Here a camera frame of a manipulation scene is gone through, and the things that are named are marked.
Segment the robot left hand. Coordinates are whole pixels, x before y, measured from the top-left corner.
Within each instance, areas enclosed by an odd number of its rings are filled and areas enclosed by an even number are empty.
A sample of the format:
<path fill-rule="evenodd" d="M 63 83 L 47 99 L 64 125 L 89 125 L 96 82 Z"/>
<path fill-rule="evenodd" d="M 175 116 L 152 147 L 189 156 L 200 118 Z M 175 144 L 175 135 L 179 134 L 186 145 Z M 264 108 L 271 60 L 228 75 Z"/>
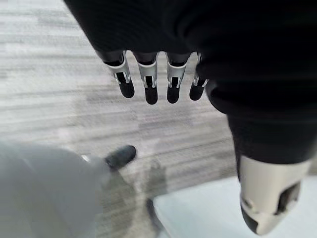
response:
<path fill-rule="evenodd" d="M 206 93 L 232 133 L 243 219 L 266 235 L 298 201 L 317 153 L 317 3 L 314 0 L 67 0 L 67 8 L 134 96 L 126 52 L 148 104 L 158 100 L 157 57 L 167 58 L 176 103 L 187 60 L 198 62 L 192 100 Z"/>

